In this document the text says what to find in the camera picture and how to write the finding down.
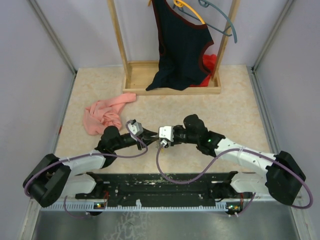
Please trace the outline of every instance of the wooden frame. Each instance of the wooden frame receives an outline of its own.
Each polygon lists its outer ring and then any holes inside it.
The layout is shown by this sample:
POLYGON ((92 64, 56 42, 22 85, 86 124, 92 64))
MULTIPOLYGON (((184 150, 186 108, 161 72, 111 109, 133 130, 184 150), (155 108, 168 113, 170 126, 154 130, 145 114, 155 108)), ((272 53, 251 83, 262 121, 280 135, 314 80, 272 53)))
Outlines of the wooden frame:
MULTIPOLYGON (((188 87, 183 91, 174 90, 171 88, 157 88, 151 91, 146 91, 155 74, 158 72, 158 61, 131 61, 128 62, 124 42, 122 39, 119 21, 117 17, 117 11, 114 0, 107 0, 110 16, 113 23, 113 28, 118 43, 121 59, 124 67, 124 81, 122 90, 124 93, 136 93, 138 95, 205 95, 205 94, 219 94, 221 92, 221 83, 219 77, 219 67, 222 58, 225 53, 225 49, 228 43, 228 37, 223 35, 219 51, 217 54, 217 60, 215 68, 210 78, 209 85, 206 87, 188 87)), ((237 10, 240 4, 240 0, 232 0, 228 17, 233 22, 236 18, 237 10)))

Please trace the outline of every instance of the black garment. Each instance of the black garment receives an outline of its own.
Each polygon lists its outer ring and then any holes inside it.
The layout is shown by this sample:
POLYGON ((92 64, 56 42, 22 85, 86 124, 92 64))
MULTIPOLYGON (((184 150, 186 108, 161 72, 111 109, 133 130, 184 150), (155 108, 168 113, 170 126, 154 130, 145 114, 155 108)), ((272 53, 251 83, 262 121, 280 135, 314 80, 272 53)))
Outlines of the black garment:
POLYGON ((159 39, 159 71, 147 91, 184 90, 199 85, 210 74, 203 55, 214 44, 208 26, 195 25, 176 13, 166 0, 152 0, 159 39))

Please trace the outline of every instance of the wooden base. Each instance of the wooden base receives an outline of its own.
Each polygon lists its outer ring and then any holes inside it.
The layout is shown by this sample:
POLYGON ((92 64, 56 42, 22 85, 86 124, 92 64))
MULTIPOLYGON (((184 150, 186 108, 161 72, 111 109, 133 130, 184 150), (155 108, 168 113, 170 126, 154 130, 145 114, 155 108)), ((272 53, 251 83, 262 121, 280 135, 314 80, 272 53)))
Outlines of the wooden base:
POLYGON ((128 62, 130 79, 124 77, 123 92, 135 93, 137 95, 207 95, 221 93, 221 83, 218 73, 216 73, 215 79, 211 79, 209 85, 205 87, 188 87, 183 91, 161 87, 146 91, 146 88, 152 83, 155 74, 159 70, 158 63, 158 61, 128 62))

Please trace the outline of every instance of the red cloth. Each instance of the red cloth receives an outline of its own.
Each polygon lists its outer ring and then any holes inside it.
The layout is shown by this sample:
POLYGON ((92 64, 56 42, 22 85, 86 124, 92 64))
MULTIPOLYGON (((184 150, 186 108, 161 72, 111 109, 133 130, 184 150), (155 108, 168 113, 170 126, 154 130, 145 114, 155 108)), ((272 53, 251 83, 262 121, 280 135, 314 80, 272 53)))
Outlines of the red cloth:
POLYGON ((215 64, 217 61, 217 55, 203 55, 203 64, 206 66, 206 68, 210 69, 211 73, 203 80, 203 82, 200 85, 190 85, 190 87, 208 87, 210 78, 212 76, 212 73, 215 68, 215 64))

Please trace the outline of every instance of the gray wall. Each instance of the gray wall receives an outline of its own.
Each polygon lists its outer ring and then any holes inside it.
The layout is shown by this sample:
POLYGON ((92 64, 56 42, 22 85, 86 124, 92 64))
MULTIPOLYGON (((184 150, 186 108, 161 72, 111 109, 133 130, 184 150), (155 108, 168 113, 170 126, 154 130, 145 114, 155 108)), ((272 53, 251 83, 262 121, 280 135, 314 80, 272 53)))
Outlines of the gray wall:
MULTIPOLYGON (((66 47, 76 68, 121 64, 107 0, 37 0, 54 30, 66 47)), ((227 15, 231 0, 211 0, 227 15)), ((238 43, 230 39, 223 64, 252 66, 277 20, 286 0, 241 0, 234 22, 238 43)), ((115 0, 122 37, 129 60, 157 60, 158 34, 154 12, 148 0, 115 0)), ((213 8, 198 1, 189 3, 208 23, 223 29, 226 21, 213 8)), ((212 30, 217 53, 222 34, 212 30)))
POLYGON ((53 147, 73 76, 26 0, 0 3, 0 238, 15 240, 22 183, 53 147))
POLYGON ((320 237, 319 10, 319 0, 296 1, 261 63, 258 77, 279 144, 292 153, 313 192, 309 214, 320 237))

